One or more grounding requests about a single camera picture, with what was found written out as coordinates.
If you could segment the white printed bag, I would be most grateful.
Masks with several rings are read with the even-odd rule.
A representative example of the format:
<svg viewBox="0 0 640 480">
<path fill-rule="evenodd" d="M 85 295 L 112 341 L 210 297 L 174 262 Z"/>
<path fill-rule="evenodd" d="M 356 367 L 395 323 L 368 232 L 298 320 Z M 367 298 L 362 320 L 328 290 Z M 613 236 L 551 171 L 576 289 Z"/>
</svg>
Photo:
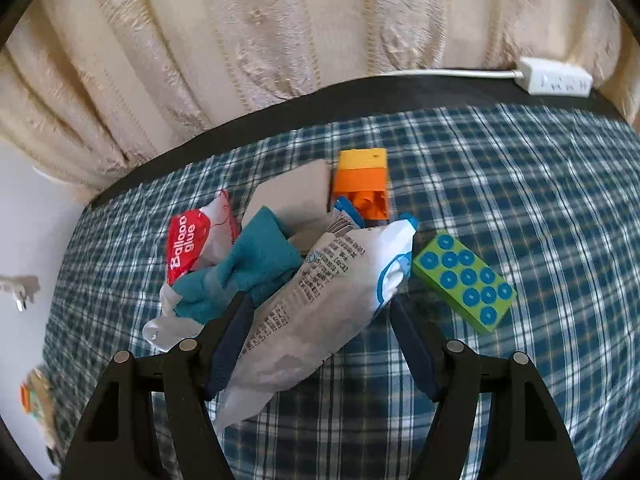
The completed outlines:
<svg viewBox="0 0 640 480">
<path fill-rule="evenodd" d="M 215 430 L 257 415 L 369 325 L 410 273 L 417 227 L 411 214 L 370 228 L 334 214 L 291 281 L 257 309 Z"/>
</svg>

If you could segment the green blue-studded toy brick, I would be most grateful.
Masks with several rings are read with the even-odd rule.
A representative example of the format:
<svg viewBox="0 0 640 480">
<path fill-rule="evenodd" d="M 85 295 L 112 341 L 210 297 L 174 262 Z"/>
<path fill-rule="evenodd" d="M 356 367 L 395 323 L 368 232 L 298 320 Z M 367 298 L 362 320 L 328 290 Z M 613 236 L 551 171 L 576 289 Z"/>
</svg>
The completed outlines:
<svg viewBox="0 0 640 480">
<path fill-rule="evenodd" d="M 446 231 L 413 258 L 412 270 L 480 334 L 493 332 L 516 299 L 511 284 Z"/>
</svg>

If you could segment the blue plaid cloth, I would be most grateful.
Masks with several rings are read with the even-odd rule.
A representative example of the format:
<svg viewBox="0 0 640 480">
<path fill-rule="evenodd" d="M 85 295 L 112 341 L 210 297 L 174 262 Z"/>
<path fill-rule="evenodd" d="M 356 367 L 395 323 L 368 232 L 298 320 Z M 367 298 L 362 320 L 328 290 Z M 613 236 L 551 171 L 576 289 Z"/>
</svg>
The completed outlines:
<svg viewBox="0 0 640 480">
<path fill-rule="evenodd" d="M 154 353 L 171 216 L 217 191 L 242 214 L 262 181 L 346 148 L 386 148 L 390 211 L 445 230 L 516 291 L 477 335 L 412 279 L 423 312 L 477 353 L 533 358 L 572 438 L 582 478 L 601 479 L 639 426 L 639 137 L 581 110 L 436 108 L 293 129 L 86 209 L 62 262 L 44 336 L 62 453 L 117 350 Z M 313 375 L 220 439 L 238 479 L 405 479 L 434 405 L 415 386 L 388 309 Z"/>
</svg>

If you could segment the red balloon glue packet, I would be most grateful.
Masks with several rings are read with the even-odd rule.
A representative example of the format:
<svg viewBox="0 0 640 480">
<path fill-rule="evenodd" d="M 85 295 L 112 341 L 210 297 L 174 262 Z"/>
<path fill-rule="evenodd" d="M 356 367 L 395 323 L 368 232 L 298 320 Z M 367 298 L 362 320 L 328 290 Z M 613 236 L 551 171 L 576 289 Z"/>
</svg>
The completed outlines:
<svg viewBox="0 0 640 480">
<path fill-rule="evenodd" d="M 143 338 L 156 350 L 166 352 L 180 340 L 198 336 L 203 328 L 201 323 L 175 314 L 182 299 L 174 289 L 175 282 L 190 272 L 221 263 L 239 234 L 225 190 L 217 192 L 206 206 L 183 211 L 170 219 L 165 281 L 158 293 L 160 315 L 142 328 Z"/>
</svg>

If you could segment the crumpled teal wrapper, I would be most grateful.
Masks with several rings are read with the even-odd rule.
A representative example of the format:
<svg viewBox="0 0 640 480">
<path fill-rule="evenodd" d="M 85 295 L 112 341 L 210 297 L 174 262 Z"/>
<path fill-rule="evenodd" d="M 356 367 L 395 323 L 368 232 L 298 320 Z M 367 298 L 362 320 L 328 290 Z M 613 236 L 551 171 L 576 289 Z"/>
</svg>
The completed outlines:
<svg viewBox="0 0 640 480">
<path fill-rule="evenodd" d="M 263 304 L 299 269 L 303 258 L 286 238 L 286 229 L 267 207 L 254 215 L 229 255 L 216 266 L 178 278 L 172 289 L 181 297 L 179 318 L 202 325 L 219 318 L 233 297 L 246 292 L 255 307 Z"/>
</svg>

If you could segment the white eraser block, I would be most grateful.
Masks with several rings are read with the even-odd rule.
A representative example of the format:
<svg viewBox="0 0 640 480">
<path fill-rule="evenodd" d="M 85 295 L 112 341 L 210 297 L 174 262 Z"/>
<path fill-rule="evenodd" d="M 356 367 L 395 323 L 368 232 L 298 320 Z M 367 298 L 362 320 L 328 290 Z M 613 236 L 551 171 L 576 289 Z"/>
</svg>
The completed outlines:
<svg viewBox="0 0 640 480">
<path fill-rule="evenodd" d="M 324 159 L 279 174 L 254 189 L 242 218 L 245 228 L 267 207 L 287 228 L 294 230 L 328 213 L 331 164 Z"/>
</svg>

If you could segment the orange toy brick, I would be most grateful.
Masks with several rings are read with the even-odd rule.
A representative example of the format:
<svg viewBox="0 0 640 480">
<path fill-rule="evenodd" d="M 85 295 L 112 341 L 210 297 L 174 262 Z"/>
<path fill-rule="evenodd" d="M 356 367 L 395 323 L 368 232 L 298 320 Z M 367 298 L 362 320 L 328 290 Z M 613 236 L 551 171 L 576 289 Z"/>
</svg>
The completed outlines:
<svg viewBox="0 0 640 480">
<path fill-rule="evenodd" d="M 388 219 L 385 148 L 343 150 L 333 178 L 332 200 L 347 198 L 363 220 Z"/>
</svg>

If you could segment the white power strip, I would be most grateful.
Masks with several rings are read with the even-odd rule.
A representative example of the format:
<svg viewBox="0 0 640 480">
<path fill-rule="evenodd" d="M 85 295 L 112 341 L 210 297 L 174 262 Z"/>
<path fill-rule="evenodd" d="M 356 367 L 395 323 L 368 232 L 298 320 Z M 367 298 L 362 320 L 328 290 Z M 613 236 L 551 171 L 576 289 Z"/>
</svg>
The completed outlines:
<svg viewBox="0 0 640 480">
<path fill-rule="evenodd" d="M 593 78 L 586 70 L 572 64 L 528 58 L 516 63 L 522 73 L 516 83 L 530 96 L 574 96 L 588 98 Z"/>
</svg>

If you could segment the cream patterned curtain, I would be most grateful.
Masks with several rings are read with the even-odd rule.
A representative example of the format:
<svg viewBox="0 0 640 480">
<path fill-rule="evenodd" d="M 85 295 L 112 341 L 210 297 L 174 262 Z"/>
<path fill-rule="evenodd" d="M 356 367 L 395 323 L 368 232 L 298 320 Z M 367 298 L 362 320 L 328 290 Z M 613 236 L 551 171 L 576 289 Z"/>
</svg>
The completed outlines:
<svg viewBox="0 0 640 480">
<path fill-rule="evenodd" d="M 231 119 L 394 70 L 582 66 L 639 121 L 611 0 L 32 0 L 1 50 L 1 136 L 95 196 Z"/>
</svg>

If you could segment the white wall plug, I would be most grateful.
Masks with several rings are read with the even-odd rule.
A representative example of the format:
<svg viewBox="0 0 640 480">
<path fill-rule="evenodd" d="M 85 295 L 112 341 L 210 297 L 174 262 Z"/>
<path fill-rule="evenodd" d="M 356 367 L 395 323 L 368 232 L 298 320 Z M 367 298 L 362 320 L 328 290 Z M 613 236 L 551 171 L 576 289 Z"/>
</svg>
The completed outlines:
<svg viewBox="0 0 640 480">
<path fill-rule="evenodd" d="M 35 294 L 40 291 L 38 278 L 35 275 L 0 276 L 2 292 L 12 296 L 18 312 L 25 312 L 32 304 Z"/>
</svg>

